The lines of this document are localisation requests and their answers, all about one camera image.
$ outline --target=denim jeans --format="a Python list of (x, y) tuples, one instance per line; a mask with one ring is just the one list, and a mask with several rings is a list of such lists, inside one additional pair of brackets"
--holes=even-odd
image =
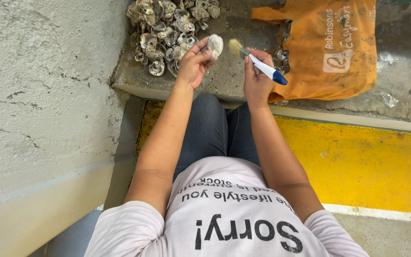
[(173, 182), (193, 162), (210, 156), (241, 158), (261, 166), (247, 103), (226, 114), (211, 94), (193, 101)]

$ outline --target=light pink t-shirt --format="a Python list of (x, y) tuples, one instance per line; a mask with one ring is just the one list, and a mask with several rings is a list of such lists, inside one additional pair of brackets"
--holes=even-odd
[(103, 212), (85, 256), (368, 254), (330, 212), (317, 211), (303, 224), (285, 198), (267, 188), (258, 166), (217, 156), (201, 159), (180, 173), (165, 219), (140, 201)]

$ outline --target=concrete wall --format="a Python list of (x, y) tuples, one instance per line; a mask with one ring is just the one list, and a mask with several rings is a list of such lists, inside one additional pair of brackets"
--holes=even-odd
[(127, 5), (0, 0), (0, 256), (28, 255), (106, 199)]

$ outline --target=pile of oyster shells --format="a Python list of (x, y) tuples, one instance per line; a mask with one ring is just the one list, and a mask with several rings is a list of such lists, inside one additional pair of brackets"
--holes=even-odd
[(155, 76), (164, 73), (166, 62), (168, 70), (177, 77), (183, 55), (198, 41), (195, 35), (209, 29), (206, 22), (210, 17), (220, 16), (218, 0), (174, 2), (136, 0), (126, 11), (132, 25), (137, 27), (130, 37), (134, 59), (144, 67), (151, 61), (148, 70)]

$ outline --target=white and blue handle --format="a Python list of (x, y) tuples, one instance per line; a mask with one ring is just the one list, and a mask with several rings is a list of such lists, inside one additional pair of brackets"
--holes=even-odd
[(264, 74), (266, 74), (267, 77), (271, 78), (275, 83), (281, 84), (281, 85), (286, 85), (288, 84), (288, 81), (283, 77), (280, 72), (278, 72), (276, 69), (270, 67), (269, 65), (263, 63), (260, 61), (258, 58), (256, 58), (253, 54), (249, 54), (250, 58), (253, 61), (253, 64)]

